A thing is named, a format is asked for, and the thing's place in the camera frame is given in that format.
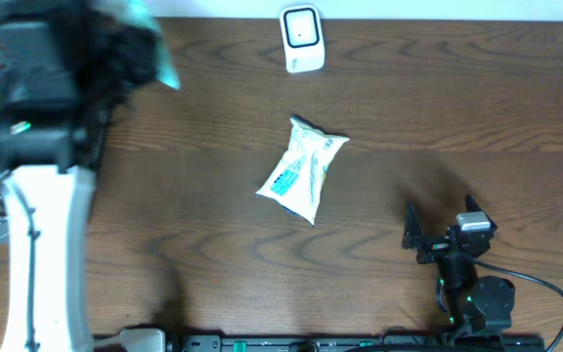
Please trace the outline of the mint green wipes pack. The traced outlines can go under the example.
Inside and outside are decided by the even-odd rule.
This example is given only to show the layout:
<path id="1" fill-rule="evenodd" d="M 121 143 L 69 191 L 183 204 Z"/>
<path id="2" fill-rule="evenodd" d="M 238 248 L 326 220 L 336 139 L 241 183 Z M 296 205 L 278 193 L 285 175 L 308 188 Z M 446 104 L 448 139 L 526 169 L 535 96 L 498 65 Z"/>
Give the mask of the mint green wipes pack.
<path id="1" fill-rule="evenodd" d="M 155 78 L 164 85 L 179 90 L 181 82 L 171 53 L 164 41 L 161 26 L 145 0 L 93 0 L 92 8 L 114 18 L 119 24 L 126 24 L 140 29 L 147 29 L 153 33 L 155 43 Z"/>

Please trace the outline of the cream snack bag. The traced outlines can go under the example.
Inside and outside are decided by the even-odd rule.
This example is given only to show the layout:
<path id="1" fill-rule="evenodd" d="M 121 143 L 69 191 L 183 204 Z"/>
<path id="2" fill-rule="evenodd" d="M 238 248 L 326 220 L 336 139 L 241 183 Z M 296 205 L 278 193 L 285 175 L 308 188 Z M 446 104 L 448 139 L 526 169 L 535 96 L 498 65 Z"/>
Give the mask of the cream snack bag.
<path id="1" fill-rule="evenodd" d="M 273 200 L 314 227 L 329 166 L 350 138 L 327 134 L 298 115 L 289 121 L 287 150 L 255 195 Z"/>

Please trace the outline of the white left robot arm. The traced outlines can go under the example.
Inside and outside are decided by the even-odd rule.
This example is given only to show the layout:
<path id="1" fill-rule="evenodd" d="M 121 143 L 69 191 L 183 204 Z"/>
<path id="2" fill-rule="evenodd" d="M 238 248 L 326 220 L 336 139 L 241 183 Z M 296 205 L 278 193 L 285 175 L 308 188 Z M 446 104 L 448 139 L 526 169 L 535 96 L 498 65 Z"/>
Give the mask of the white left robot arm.
<path id="1" fill-rule="evenodd" d="M 0 116 L 9 228 L 6 351 L 92 351 L 87 226 L 113 109 L 156 76 L 157 34 L 82 6 L 9 14 Z"/>

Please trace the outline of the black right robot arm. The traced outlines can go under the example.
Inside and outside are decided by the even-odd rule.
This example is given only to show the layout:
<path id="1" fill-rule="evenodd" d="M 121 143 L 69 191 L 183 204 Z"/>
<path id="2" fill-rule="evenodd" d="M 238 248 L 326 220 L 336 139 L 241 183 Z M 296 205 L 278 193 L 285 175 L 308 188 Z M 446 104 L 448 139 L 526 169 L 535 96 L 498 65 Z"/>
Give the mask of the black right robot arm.
<path id="1" fill-rule="evenodd" d="M 491 248 L 497 229 L 472 196 L 465 197 L 465 211 L 441 237 L 427 236 L 412 203 L 406 205 L 402 248 L 414 250 L 419 265 L 437 266 L 442 310 L 466 334 L 501 333 L 512 326 L 513 283 L 497 276 L 479 276 L 475 262 Z"/>

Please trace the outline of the white barcode scanner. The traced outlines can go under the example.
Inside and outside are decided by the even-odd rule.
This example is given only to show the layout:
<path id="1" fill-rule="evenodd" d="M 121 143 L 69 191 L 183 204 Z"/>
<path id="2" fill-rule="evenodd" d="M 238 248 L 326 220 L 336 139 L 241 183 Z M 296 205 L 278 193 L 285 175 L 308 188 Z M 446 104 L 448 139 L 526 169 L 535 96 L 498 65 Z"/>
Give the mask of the white barcode scanner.
<path id="1" fill-rule="evenodd" d="M 312 5 L 287 7 L 279 20 L 286 71 L 321 69 L 325 65 L 325 41 L 318 9 Z"/>

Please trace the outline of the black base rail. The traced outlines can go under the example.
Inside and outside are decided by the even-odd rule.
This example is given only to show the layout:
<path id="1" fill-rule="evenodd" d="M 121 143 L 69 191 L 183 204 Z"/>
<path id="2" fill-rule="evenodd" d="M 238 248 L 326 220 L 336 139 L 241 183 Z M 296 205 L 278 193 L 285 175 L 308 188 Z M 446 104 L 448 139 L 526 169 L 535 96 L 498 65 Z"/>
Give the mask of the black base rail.
<path id="1" fill-rule="evenodd" d="M 540 352 L 539 337 L 462 337 L 449 344 L 429 336 L 388 334 L 384 337 L 219 336 L 171 337 L 167 352 L 347 352 L 347 351 L 508 351 Z"/>

